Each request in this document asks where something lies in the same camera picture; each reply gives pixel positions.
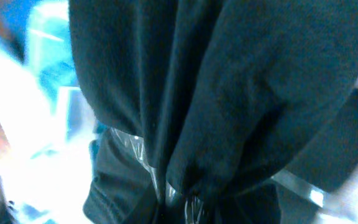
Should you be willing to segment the dark teal taped cloth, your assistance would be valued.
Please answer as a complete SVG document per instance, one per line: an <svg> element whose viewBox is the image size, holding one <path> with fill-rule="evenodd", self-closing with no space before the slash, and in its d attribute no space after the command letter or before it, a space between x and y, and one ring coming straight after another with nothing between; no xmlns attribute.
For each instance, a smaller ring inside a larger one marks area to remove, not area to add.
<svg viewBox="0 0 358 224"><path fill-rule="evenodd" d="M105 127L93 223L280 223L274 185L358 77L358 1L69 2Z"/></svg>

